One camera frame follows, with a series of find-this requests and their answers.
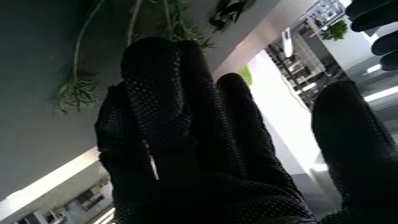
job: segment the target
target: finger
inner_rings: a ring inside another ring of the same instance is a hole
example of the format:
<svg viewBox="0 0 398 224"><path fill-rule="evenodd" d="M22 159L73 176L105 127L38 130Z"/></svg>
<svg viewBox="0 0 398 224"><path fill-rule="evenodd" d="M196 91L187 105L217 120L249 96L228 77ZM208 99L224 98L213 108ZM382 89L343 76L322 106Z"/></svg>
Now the finger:
<svg viewBox="0 0 398 224"><path fill-rule="evenodd" d="M110 173L114 197L121 203L132 199L139 200L132 189L137 189L137 183L144 186L155 180L150 155L135 128L126 88L121 83L109 89L96 122L100 161Z"/></svg>
<svg viewBox="0 0 398 224"><path fill-rule="evenodd" d="M345 206L375 205L398 196L398 181L391 179L398 174L398 153L350 81L333 84L320 93L313 131Z"/></svg>
<svg viewBox="0 0 398 224"><path fill-rule="evenodd" d="M354 19L352 30L356 32L366 31L368 29L388 25L398 21L398 1L384 4L373 9L359 18Z"/></svg>
<svg viewBox="0 0 398 224"><path fill-rule="evenodd" d="M190 113L180 64L178 47L165 39L148 38L128 47L123 79L139 134L151 152L180 148L189 140Z"/></svg>
<svg viewBox="0 0 398 224"><path fill-rule="evenodd" d="M240 75L228 74L217 83L226 102L238 146L247 159L247 175L253 181L297 190L292 177L276 157L272 137L253 101L251 90Z"/></svg>
<svg viewBox="0 0 398 224"><path fill-rule="evenodd" d="M375 55L384 55L398 49L398 31L386 35L372 46Z"/></svg>
<svg viewBox="0 0 398 224"><path fill-rule="evenodd" d="M395 0L356 0L347 7L347 16L357 18L363 14L373 11L384 4L389 4Z"/></svg>
<svg viewBox="0 0 398 224"><path fill-rule="evenodd" d="M196 42L180 43L181 76L192 111L192 132L199 140L201 165L208 172L245 176L245 165L228 127L226 112Z"/></svg>
<svg viewBox="0 0 398 224"><path fill-rule="evenodd" d="M398 50L382 57L380 64L384 71L398 69Z"/></svg>
<svg viewBox="0 0 398 224"><path fill-rule="evenodd" d="M137 122L134 119L126 86L121 83L109 88L96 121L98 149L112 154L134 154L142 148L137 133Z"/></svg>

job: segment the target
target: gloved hand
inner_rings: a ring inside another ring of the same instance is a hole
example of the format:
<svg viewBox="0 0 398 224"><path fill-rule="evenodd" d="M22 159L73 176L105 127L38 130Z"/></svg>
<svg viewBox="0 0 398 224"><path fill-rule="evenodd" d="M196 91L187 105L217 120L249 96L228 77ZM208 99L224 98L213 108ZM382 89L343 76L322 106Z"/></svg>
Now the gloved hand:
<svg viewBox="0 0 398 224"><path fill-rule="evenodd" d="M144 39L123 78L96 123L116 223L317 223L240 76L217 88L197 45ZM391 223L396 144L352 82L320 93L313 130L343 196L322 223Z"/></svg>
<svg viewBox="0 0 398 224"><path fill-rule="evenodd" d="M347 8L347 15L354 21L352 30L361 32L398 21L396 0L356 0ZM382 57L382 69L398 69L398 31L375 42L372 51Z"/></svg>
<svg viewBox="0 0 398 224"><path fill-rule="evenodd" d="M126 49L96 123L118 223L315 223L237 74L215 87L194 42Z"/></svg>

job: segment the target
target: bright window light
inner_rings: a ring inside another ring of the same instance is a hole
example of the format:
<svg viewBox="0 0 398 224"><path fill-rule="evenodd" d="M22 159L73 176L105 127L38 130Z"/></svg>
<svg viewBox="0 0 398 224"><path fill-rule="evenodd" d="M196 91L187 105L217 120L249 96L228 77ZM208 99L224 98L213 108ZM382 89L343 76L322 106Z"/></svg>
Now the bright window light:
<svg viewBox="0 0 398 224"><path fill-rule="evenodd" d="M377 64L375 66L372 66L372 67L368 68L368 70L366 70L368 74L373 73L373 72L375 72L377 70L380 70L380 69L382 69L382 65Z"/></svg>
<svg viewBox="0 0 398 224"><path fill-rule="evenodd" d="M98 161L98 150L93 148L55 170L54 172L0 201L0 222L11 214L32 203L46 192L64 183L64 181L82 172Z"/></svg>
<svg viewBox="0 0 398 224"><path fill-rule="evenodd" d="M306 91L311 90L315 87L317 87L317 83L311 83L311 84L302 88L302 91L306 92Z"/></svg>
<svg viewBox="0 0 398 224"><path fill-rule="evenodd" d="M313 166L313 170L315 170L317 172L325 172L325 171L329 170L327 164L325 164L325 163L322 163L322 164L315 164L315 166Z"/></svg>
<svg viewBox="0 0 398 224"><path fill-rule="evenodd" d="M382 92L372 94L370 96L366 96L364 101L372 102L372 101L379 100L380 98L384 98L386 96L393 95L395 93L398 93L398 86L386 89Z"/></svg>

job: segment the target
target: wall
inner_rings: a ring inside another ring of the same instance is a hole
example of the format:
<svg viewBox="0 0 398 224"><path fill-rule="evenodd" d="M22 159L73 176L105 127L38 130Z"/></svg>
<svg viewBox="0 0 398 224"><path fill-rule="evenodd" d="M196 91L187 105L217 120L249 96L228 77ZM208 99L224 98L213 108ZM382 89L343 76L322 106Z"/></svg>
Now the wall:
<svg viewBox="0 0 398 224"><path fill-rule="evenodd" d="M213 15L215 0L189 1L189 11L187 19L201 29L212 35L212 43L215 44L215 49L206 52L210 70L213 71L224 62L237 45L242 43L249 33L253 32L267 14L270 13L281 0L256 1L254 6L244 12L238 23L231 25L226 32L217 32L213 35L213 27L208 24L208 19Z"/></svg>
<svg viewBox="0 0 398 224"><path fill-rule="evenodd" d="M229 52L226 60L215 68L215 79L219 79L219 77L229 72L240 71L244 65L249 63L260 51L265 49L267 45L281 36L283 31L304 15L315 2L317 0L281 0L269 13L258 12L263 13L263 20L242 42L237 44L237 47ZM240 33L240 28L235 27L237 26L231 27L229 32Z"/></svg>
<svg viewBox="0 0 398 224"><path fill-rule="evenodd" d="M84 42L82 66L102 94L119 80L128 2L107 1ZM68 115L52 105L89 3L0 1L0 200L96 144L98 105Z"/></svg>

